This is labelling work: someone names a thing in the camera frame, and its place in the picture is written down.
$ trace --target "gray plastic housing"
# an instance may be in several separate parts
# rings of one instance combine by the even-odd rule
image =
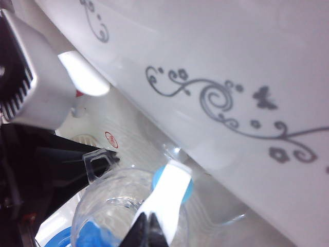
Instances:
[[[57,129],[74,104],[76,88],[46,38],[6,9],[0,10],[26,78],[0,99],[6,121]]]

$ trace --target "white plastic piece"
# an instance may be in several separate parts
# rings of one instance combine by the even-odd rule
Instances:
[[[192,170],[182,163],[169,161],[153,192],[137,210],[133,224],[142,212],[147,217],[155,213],[170,245],[177,230],[179,209],[190,183],[191,173]]]
[[[58,57],[81,93],[101,96],[109,91],[108,81],[76,50],[61,53]]]
[[[83,117],[86,113],[86,103],[91,98],[90,95],[81,95],[76,97],[75,103],[72,107],[72,116],[76,118]]]
[[[88,134],[76,135],[73,138],[71,138],[71,140],[74,140],[75,142],[81,144],[101,148],[101,145],[98,143],[98,141],[93,136]]]

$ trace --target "blue lid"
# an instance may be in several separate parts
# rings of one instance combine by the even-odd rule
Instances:
[[[67,247],[71,244],[71,227],[62,230],[57,233],[50,241],[45,245],[45,247]]]
[[[77,247],[113,247],[118,246],[121,239],[114,236],[108,229],[99,227],[88,221],[79,231]]]

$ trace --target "floral decal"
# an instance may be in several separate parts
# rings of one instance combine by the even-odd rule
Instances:
[[[308,135],[320,131],[328,131],[329,127],[320,127],[314,129],[308,129],[299,132],[289,132],[288,126],[283,121],[275,121],[273,127],[277,130],[277,134],[268,135],[253,134],[253,132],[245,131],[246,128],[241,128],[241,122],[235,117],[228,116],[234,105],[234,92],[243,93],[244,88],[241,84],[236,84],[231,80],[226,80],[223,83],[207,79],[207,78],[194,78],[189,79],[189,75],[185,69],[178,69],[177,71],[171,69],[168,71],[169,82],[176,85],[176,89],[172,92],[162,92],[158,87],[157,77],[159,74],[165,74],[165,70],[162,67],[156,69],[153,66],[148,66],[145,70],[145,75],[148,83],[152,89],[158,94],[165,97],[174,97],[180,92],[184,92],[187,96],[191,95],[188,90],[193,84],[202,84],[203,87],[199,92],[199,101],[202,110],[205,114],[214,121],[221,123],[229,130],[236,134],[250,137],[254,139],[260,139],[264,141],[276,141],[290,144],[292,147],[291,152],[283,148],[269,147],[269,157],[277,161],[278,163],[286,163],[294,157],[297,161],[302,163],[314,162],[318,156],[310,147],[306,144],[296,140],[298,136]],[[257,100],[257,107],[264,110],[276,110],[278,106],[274,104],[270,99],[269,87],[260,87],[253,95],[253,99]],[[261,131],[262,124],[257,119],[251,119],[249,124],[252,128]]]
[[[93,1],[91,1],[91,0],[80,0],[80,3],[85,8],[85,12],[86,12],[87,20],[88,20],[88,23],[89,23],[89,27],[91,28],[91,30],[92,30],[93,34],[95,35],[95,37],[103,43],[108,42],[108,39],[109,39],[108,29],[105,26],[105,24],[102,23],[102,17],[100,16],[100,14],[95,13],[95,5],[94,5]],[[96,18],[97,18],[96,23],[92,23],[91,20],[90,20],[90,16],[92,14],[96,15]]]

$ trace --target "swirl pattern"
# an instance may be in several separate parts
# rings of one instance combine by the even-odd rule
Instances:
[[[211,119],[222,123],[231,131],[242,136],[262,140],[282,141],[287,144],[291,144],[294,147],[292,150],[292,155],[299,162],[311,163],[318,158],[316,153],[311,148],[293,138],[300,135],[307,135],[320,131],[329,131],[329,127],[321,127],[295,133],[289,133],[288,126],[286,123],[284,123],[283,121],[276,121],[273,123],[274,128],[279,131],[279,133],[276,135],[266,136],[245,132],[240,130],[240,123],[238,120],[232,117],[227,118],[224,115],[224,113],[229,112],[233,108],[233,90],[235,89],[237,92],[242,93],[244,90],[242,85],[235,85],[230,80],[225,81],[223,84],[204,78],[189,80],[189,76],[185,69],[179,69],[177,72],[174,70],[170,70],[168,72],[169,80],[176,84],[178,87],[172,92],[164,93],[157,88],[157,76],[159,74],[164,74],[164,72],[165,71],[163,70],[163,68],[160,67],[156,69],[152,66],[148,66],[145,70],[146,78],[150,86],[158,94],[165,97],[173,97],[182,91],[185,92],[186,95],[190,96],[191,93],[187,89],[187,87],[192,84],[204,84],[204,87],[202,88],[199,94],[199,101],[202,110]],[[261,127],[261,124],[258,120],[253,119],[250,122],[254,129],[259,129]],[[290,161],[288,153],[283,148],[270,147],[269,156],[279,163],[285,163]]]
[[[97,20],[99,22],[99,27],[95,28],[92,25],[92,22],[90,21],[90,14],[91,13],[95,13],[95,5],[91,0],[80,0],[80,3],[84,6],[85,11],[86,11],[86,16],[87,16],[87,20],[88,20],[88,24],[93,32],[93,34],[95,35],[95,37],[103,42],[106,43],[109,40],[109,33],[108,33],[108,29],[105,26],[104,23],[101,22],[102,18],[99,14],[97,14]]]

